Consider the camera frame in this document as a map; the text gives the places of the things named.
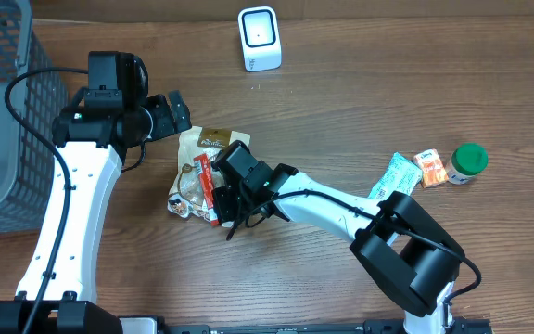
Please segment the red stick snack packet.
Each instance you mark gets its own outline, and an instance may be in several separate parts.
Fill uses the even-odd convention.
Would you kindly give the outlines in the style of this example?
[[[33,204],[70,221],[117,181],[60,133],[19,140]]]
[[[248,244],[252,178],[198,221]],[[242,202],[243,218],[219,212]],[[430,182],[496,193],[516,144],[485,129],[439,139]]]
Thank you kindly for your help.
[[[194,157],[194,166],[197,171],[197,176],[199,178],[201,188],[203,191],[204,200],[207,206],[208,218],[212,226],[219,225],[219,220],[216,211],[214,210],[214,200],[212,196],[212,191],[214,185],[212,182],[212,175],[210,171],[210,162],[208,155],[202,153]]]

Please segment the beige brown snack bag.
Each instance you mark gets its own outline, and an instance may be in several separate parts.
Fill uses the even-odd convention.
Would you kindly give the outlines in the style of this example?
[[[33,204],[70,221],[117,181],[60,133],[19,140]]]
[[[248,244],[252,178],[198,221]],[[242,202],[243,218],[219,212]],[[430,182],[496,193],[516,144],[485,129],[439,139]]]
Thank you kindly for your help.
[[[193,126],[180,134],[178,173],[169,191],[167,204],[169,212],[184,219],[194,215],[210,223],[203,191],[194,166],[194,157],[206,153],[210,162],[214,189],[224,186],[223,178],[218,172],[212,170],[211,163],[223,149],[236,140],[241,140],[248,146],[250,135],[200,126]]]

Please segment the teal snack packet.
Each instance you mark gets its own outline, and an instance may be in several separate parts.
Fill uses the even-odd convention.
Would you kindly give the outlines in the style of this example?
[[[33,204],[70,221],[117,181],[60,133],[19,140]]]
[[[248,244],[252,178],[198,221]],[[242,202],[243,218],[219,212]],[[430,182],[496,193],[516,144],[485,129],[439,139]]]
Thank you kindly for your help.
[[[369,199],[387,199],[394,191],[411,195],[423,177],[422,170],[395,152],[383,176],[373,186]]]

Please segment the orange small snack packet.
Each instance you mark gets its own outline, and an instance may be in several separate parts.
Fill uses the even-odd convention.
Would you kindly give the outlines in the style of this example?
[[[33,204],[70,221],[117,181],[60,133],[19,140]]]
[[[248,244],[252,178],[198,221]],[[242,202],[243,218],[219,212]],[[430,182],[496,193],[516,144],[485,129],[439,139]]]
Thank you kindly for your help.
[[[448,175],[438,152],[431,148],[413,156],[413,163],[422,171],[423,188],[439,186],[448,181]]]

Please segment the green lid small jar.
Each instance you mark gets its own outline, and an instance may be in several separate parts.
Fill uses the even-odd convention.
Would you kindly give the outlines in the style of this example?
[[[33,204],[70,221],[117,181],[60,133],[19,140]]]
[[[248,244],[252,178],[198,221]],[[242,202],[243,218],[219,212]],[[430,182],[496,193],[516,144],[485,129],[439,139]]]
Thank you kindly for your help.
[[[463,185],[482,173],[488,166],[487,151],[477,143],[464,143],[453,151],[445,170],[448,181]]]

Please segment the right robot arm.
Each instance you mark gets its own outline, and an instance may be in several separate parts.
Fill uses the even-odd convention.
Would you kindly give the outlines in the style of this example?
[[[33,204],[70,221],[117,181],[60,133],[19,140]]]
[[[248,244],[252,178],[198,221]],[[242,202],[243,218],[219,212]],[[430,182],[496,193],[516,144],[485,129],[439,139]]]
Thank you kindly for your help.
[[[381,291],[405,313],[407,333],[448,333],[448,297],[464,260],[462,247],[409,195],[356,197],[280,163],[271,168],[236,140],[211,167],[225,181],[213,196],[220,222],[251,226],[275,215],[346,240]]]

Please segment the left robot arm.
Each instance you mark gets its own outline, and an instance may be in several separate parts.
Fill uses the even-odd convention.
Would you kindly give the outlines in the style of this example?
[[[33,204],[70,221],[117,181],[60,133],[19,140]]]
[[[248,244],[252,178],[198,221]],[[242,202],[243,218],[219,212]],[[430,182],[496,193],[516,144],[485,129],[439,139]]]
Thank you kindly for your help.
[[[4,92],[10,115],[55,158],[55,177],[40,236],[11,301],[0,301],[0,333],[151,333],[165,330],[154,315],[116,316],[96,303],[96,266],[108,202],[126,172],[128,149],[191,129],[179,91],[148,93],[143,60],[132,53],[92,51],[88,85],[52,122],[46,139],[15,111],[16,84]]]

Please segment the grey plastic mesh basket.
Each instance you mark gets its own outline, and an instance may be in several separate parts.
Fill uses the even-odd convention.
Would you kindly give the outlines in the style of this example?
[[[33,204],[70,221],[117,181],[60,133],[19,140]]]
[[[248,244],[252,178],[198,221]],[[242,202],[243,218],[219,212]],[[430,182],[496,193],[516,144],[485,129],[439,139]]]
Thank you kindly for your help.
[[[0,0],[0,233],[41,227],[53,181],[54,157],[6,108],[7,85],[52,61],[32,30],[27,0]]]

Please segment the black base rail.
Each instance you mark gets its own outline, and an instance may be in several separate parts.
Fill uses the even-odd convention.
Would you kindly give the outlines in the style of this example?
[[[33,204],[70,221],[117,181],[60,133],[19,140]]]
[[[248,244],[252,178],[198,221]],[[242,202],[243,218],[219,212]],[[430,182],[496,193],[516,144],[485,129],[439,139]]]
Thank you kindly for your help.
[[[210,327],[208,325],[168,326],[162,317],[120,317],[124,333],[153,334],[392,334],[404,333],[401,320],[365,320],[361,324],[278,325]]]

